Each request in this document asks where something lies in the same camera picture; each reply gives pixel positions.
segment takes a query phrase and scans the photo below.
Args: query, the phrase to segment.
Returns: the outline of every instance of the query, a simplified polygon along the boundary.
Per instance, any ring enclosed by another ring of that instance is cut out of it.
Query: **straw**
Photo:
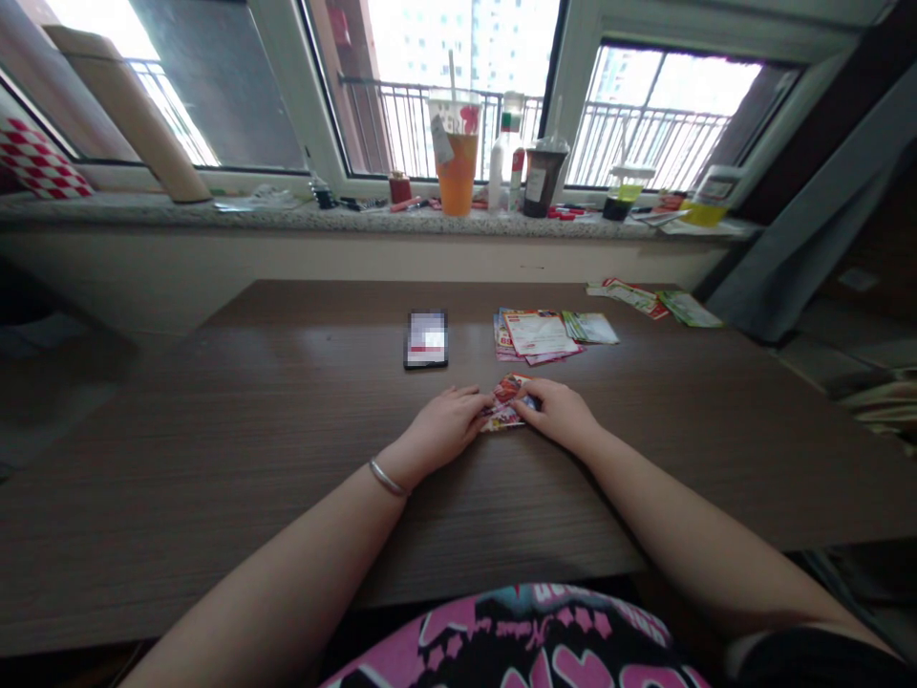
[[[449,49],[449,83],[452,85],[452,100],[456,101],[456,63],[452,55],[452,49]]]

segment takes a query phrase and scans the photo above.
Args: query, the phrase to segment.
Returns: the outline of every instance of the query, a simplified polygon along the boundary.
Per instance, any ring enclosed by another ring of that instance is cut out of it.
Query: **phone screen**
[[[434,368],[449,363],[445,311],[412,311],[404,341],[405,368]]]

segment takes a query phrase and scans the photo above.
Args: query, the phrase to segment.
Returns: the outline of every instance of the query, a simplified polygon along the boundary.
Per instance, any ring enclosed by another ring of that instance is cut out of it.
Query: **stack of cards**
[[[569,337],[562,317],[554,311],[514,311],[501,308],[494,320],[497,360],[524,360],[539,365],[586,350]]]
[[[652,291],[642,290],[617,277],[609,278],[602,284],[589,283],[586,285],[589,296],[606,296],[608,298],[624,301],[638,311],[645,313],[653,320],[658,320],[669,314],[669,311]]]
[[[689,327],[720,328],[725,324],[686,291],[659,291],[659,298],[675,317]]]
[[[516,409],[512,407],[512,402],[522,386],[530,379],[531,377],[510,373],[500,381],[500,384],[494,388],[494,397],[497,398],[497,404],[480,412],[482,416],[489,418],[487,424],[481,428],[481,432],[495,432],[525,425],[525,421],[519,417]],[[538,410],[538,402],[532,397],[523,397],[522,403],[531,406],[536,411]]]
[[[563,313],[566,333],[576,341],[589,344],[617,344],[620,341],[601,313]]]

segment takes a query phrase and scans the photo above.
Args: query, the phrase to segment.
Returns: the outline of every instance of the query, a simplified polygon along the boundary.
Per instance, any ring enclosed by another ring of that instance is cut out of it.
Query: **silver bracelet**
[[[411,492],[406,490],[404,487],[396,483],[394,480],[389,478],[385,471],[379,467],[379,464],[375,462],[375,459],[370,461],[370,470],[373,472],[373,475],[379,480],[380,483],[396,497],[410,497]]]

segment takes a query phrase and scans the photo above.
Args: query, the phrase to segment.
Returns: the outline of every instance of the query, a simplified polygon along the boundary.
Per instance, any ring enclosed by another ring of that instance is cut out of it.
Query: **sticker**
[[[430,122],[430,133],[433,137],[433,155],[437,159],[437,165],[443,165],[451,161],[456,156],[452,150],[452,143],[449,141],[449,135],[446,134],[446,128],[442,125],[442,117],[436,115]]]
[[[525,183],[525,199],[538,203],[542,199],[544,190],[544,179],[547,177],[547,170],[533,167],[528,171],[528,181]]]
[[[697,200],[704,205],[723,205],[733,191],[733,182],[713,182],[707,180],[697,191]]]

